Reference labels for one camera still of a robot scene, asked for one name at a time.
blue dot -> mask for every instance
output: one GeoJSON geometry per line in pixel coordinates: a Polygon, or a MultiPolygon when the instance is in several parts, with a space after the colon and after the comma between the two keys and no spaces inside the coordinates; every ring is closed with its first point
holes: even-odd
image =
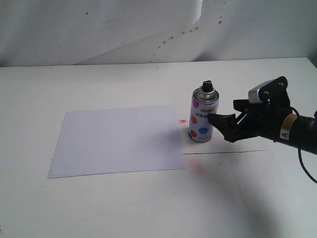
{"type": "Polygon", "coordinates": [[[208,131],[208,128],[202,127],[202,128],[199,128],[198,131],[199,131],[200,134],[206,134],[207,131],[208,131]]]}

white table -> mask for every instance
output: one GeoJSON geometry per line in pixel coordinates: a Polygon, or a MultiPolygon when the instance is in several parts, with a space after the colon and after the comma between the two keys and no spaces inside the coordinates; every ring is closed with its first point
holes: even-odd
{"type": "MultiPolygon", "coordinates": [[[[315,238],[317,185],[296,149],[262,138],[230,144],[215,133],[211,144],[228,151],[266,151],[187,156],[203,173],[47,179],[67,111],[173,104],[188,119],[192,91],[211,79],[218,112],[230,114],[233,99],[281,75],[292,106],[312,117],[317,71],[304,58],[0,68],[0,238],[315,238]]],[[[303,158],[317,177],[316,155],[303,158]]]]}

metal can top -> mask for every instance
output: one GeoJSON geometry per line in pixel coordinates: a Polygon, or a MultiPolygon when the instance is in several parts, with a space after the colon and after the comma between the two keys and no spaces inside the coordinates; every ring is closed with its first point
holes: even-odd
{"type": "Polygon", "coordinates": [[[210,80],[204,81],[200,88],[194,91],[194,97],[203,103],[215,103],[219,99],[218,92],[213,88],[210,80]]]}

warning label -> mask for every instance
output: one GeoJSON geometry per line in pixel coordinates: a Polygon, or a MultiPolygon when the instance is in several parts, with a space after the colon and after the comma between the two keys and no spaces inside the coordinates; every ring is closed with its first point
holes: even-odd
{"type": "Polygon", "coordinates": [[[295,114],[289,114],[285,118],[285,120],[281,126],[279,138],[284,139],[284,140],[289,139],[289,132],[290,132],[292,125],[296,119],[297,119],[297,116],[295,114]]]}

